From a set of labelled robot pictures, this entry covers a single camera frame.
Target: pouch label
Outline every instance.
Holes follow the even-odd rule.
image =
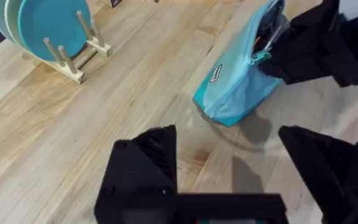
[[[209,80],[209,83],[216,82],[219,78],[219,75],[221,74],[222,70],[222,64],[215,67],[214,72],[211,75],[211,79]]]

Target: blue pouch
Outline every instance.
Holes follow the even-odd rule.
[[[207,116],[226,126],[232,126],[250,113],[280,83],[279,79],[258,70],[258,60],[269,53],[252,55],[260,22],[276,2],[270,0],[250,17],[194,95]]]

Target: dish rack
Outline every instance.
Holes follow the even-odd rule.
[[[64,46],[58,46],[57,48],[55,48],[55,46],[53,46],[48,37],[44,38],[44,44],[48,47],[49,52],[56,60],[55,62],[43,60],[41,58],[38,58],[31,52],[27,52],[34,57],[37,57],[39,60],[46,63],[47,65],[51,66],[55,70],[59,71],[60,73],[64,74],[68,78],[77,82],[78,84],[82,84],[85,81],[86,74],[84,71],[81,71],[81,68],[96,53],[99,53],[107,58],[110,56],[112,50],[111,46],[104,42],[103,37],[98,27],[96,26],[94,19],[91,19],[91,27],[88,27],[84,20],[83,13],[81,11],[77,11],[76,15],[81,23],[81,26],[87,38],[86,47],[77,53],[77,58],[79,60],[77,60],[76,63],[74,63],[73,59],[68,56]]]

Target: wooden countertop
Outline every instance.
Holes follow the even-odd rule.
[[[321,0],[287,0],[292,18]],[[83,85],[0,44],[0,223],[95,223],[112,144],[176,124],[181,192],[278,192],[292,223],[321,218],[278,136],[298,124],[358,140],[358,86],[330,78],[281,85],[238,125],[203,119],[192,97],[258,0],[88,0],[105,60]]]

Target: teal plate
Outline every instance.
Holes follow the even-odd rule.
[[[76,55],[86,43],[77,11],[90,26],[91,13],[85,0],[23,0],[18,26],[24,44],[35,56],[55,61],[44,44],[48,37],[56,49],[62,45],[70,57]]]
[[[0,32],[10,41],[13,42],[13,38],[11,37],[5,22],[5,3],[6,0],[0,0]]]

